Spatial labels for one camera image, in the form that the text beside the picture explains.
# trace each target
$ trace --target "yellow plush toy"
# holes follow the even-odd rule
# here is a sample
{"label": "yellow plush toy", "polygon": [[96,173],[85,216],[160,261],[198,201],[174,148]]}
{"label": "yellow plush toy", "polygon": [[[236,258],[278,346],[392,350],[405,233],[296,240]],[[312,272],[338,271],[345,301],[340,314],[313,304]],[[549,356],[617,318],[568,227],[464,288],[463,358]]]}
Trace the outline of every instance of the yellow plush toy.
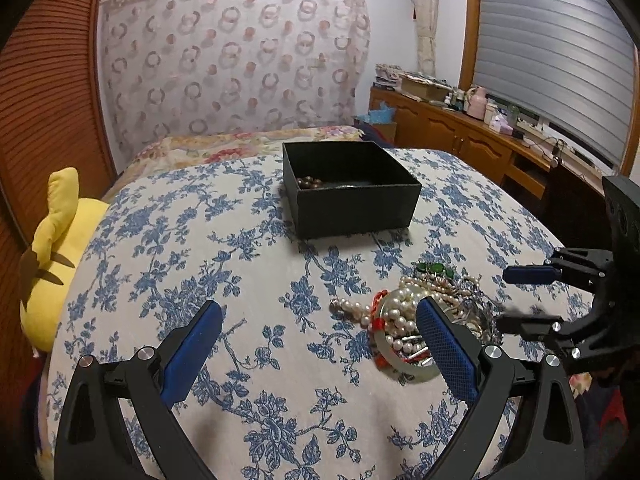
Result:
{"label": "yellow plush toy", "polygon": [[60,313],[80,258],[108,204],[78,198],[78,171],[52,173],[47,189],[49,214],[31,247],[20,258],[20,322],[31,344],[50,352]]}

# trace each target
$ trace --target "window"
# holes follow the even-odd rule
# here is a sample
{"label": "window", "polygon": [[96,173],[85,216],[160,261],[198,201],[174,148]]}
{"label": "window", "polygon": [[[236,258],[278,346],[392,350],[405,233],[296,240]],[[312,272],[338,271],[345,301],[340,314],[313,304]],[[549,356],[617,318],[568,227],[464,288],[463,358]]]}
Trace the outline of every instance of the window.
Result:
{"label": "window", "polygon": [[481,0],[474,83],[620,164],[634,45],[606,0]]}

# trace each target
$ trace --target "open box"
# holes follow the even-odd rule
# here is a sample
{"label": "open box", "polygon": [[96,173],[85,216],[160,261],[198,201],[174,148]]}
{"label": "open box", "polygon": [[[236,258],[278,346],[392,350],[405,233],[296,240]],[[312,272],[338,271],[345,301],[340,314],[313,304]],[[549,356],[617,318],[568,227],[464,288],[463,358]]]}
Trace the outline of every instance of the open box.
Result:
{"label": "open box", "polygon": [[[286,142],[284,184],[299,238],[407,227],[422,186],[374,142]],[[301,189],[298,178],[324,184]]]}

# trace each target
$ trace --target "blue floral bed sheet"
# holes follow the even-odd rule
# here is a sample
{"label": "blue floral bed sheet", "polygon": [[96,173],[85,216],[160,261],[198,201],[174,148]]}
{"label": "blue floral bed sheet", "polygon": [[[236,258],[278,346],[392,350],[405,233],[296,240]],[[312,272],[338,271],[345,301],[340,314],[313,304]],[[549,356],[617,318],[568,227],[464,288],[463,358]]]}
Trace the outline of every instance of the blue floral bed sheet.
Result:
{"label": "blue floral bed sheet", "polygon": [[[171,171],[123,189],[82,258],[62,316],[47,391],[51,445],[80,356],[128,359],[213,298],[225,313],[223,333],[174,413],[219,478],[421,479],[465,404],[441,377],[414,383],[377,370],[366,331],[332,317],[330,298],[370,302],[419,258],[482,274],[498,309],[575,319],[592,298],[565,285],[506,285],[505,266],[541,262],[556,239],[455,156],[390,152],[423,186],[404,231],[297,240],[279,156]],[[543,354],[509,336],[505,348]],[[133,408],[122,407],[146,471],[161,478]],[[478,476],[495,465],[516,410],[510,400]]]}

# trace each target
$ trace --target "pearl necklace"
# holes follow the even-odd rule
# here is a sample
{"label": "pearl necklace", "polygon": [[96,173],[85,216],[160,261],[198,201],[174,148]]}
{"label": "pearl necklace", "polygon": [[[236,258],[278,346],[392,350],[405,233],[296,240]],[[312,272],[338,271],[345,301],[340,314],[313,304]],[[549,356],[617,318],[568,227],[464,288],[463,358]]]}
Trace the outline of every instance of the pearl necklace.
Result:
{"label": "pearl necklace", "polygon": [[418,263],[412,276],[400,278],[398,288],[391,292],[377,293],[371,306],[345,298],[333,298],[330,306],[374,333],[379,368],[391,364],[415,375],[417,368],[434,364],[415,323],[418,302],[425,297],[430,296],[453,323],[464,324],[480,341],[499,342],[490,304],[482,303],[481,278],[463,275],[455,281],[453,270],[443,264]]}

